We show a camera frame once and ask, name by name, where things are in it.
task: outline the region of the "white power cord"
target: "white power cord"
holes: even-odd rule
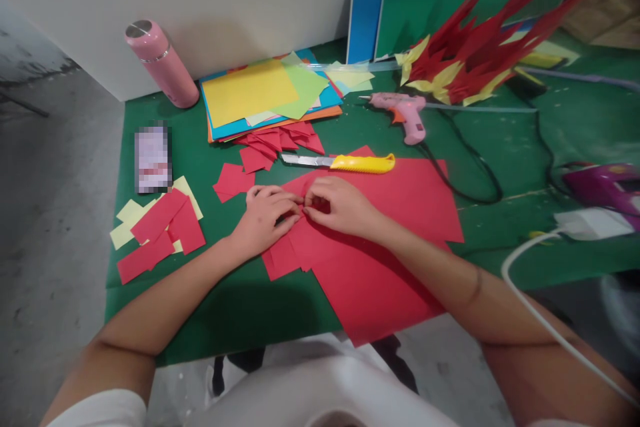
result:
[[[533,315],[536,318],[536,320],[538,322],[540,322],[540,324],[551,334],[551,336],[553,338],[555,338],[558,341],[558,343],[561,346],[564,347],[564,349],[567,352],[569,352],[572,356],[574,356],[576,359],[578,359],[578,361],[580,361],[580,363],[582,363],[582,365],[584,365],[586,368],[588,368],[590,371],[592,371],[594,374],[596,374],[598,377],[600,377],[602,380],[604,380],[609,387],[614,389],[621,397],[623,397],[631,405],[636,407],[636,409],[640,410],[640,403],[638,403],[638,401],[636,401],[636,399],[631,397],[622,388],[620,388],[620,386],[618,384],[616,384],[612,379],[610,379],[610,377],[608,377],[608,375],[606,375],[604,372],[602,372],[600,369],[598,369],[598,367],[593,365],[593,363],[589,359],[584,357],[584,355],[581,354],[578,351],[578,349],[576,349],[574,346],[572,346],[562,335],[560,335],[558,333],[558,331],[555,328],[553,328],[553,326],[533,307],[533,305],[531,305],[529,300],[527,300],[525,295],[522,292],[520,292],[520,290],[518,290],[518,287],[515,286],[515,284],[513,283],[511,278],[509,277],[509,269],[511,268],[511,264],[513,264],[513,262],[515,262],[515,260],[521,254],[526,252],[529,248],[533,247],[534,245],[539,244],[541,242],[544,242],[547,239],[559,238],[560,235],[558,235],[558,233],[562,232],[562,231],[563,231],[563,229],[559,228],[559,229],[556,229],[556,230],[553,230],[553,231],[549,232],[548,234],[544,234],[544,235],[541,235],[539,237],[533,238],[533,239],[529,240],[528,242],[525,242],[524,244],[519,246],[513,252],[511,252],[511,255],[509,255],[509,257],[507,257],[505,259],[505,261],[502,263],[502,267],[500,269],[501,273],[502,273],[502,278],[504,279],[505,283],[509,286],[509,288],[511,290],[513,290],[513,293],[518,297],[520,302],[522,302],[522,304],[527,308],[527,310],[529,310],[531,312],[531,315]]]

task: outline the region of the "hand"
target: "hand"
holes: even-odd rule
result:
[[[362,192],[338,177],[320,177],[311,184],[305,213],[322,226],[368,240],[386,219]]]
[[[254,185],[247,192],[247,211],[229,236],[233,247],[246,260],[261,254],[286,234],[300,218],[303,199],[280,187]],[[292,215],[276,225],[285,214]]]

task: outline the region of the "pink water bottle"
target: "pink water bottle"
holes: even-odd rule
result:
[[[158,87],[176,107],[189,108],[198,102],[198,87],[156,22],[133,22],[127,27],[125,38]]]

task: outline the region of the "yellow knife handle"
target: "yellow knife handle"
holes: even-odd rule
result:
[[[395,157],[392,153],[384,158],[378,157],[349,157],[347,155],[338,155],[331,169],[349,170],[363,173],[387,173],[395,166]]]

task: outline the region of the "pink glue gun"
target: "pink glue gun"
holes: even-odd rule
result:
[[[407,145],[415,145],[425,139],[427,132],[418,114],[427,105],[424,97],[410,97],[406,93],[381,92],[360,98],[369,101],[376,108],[392,111],[392,123],[402,122],[405,128]]]

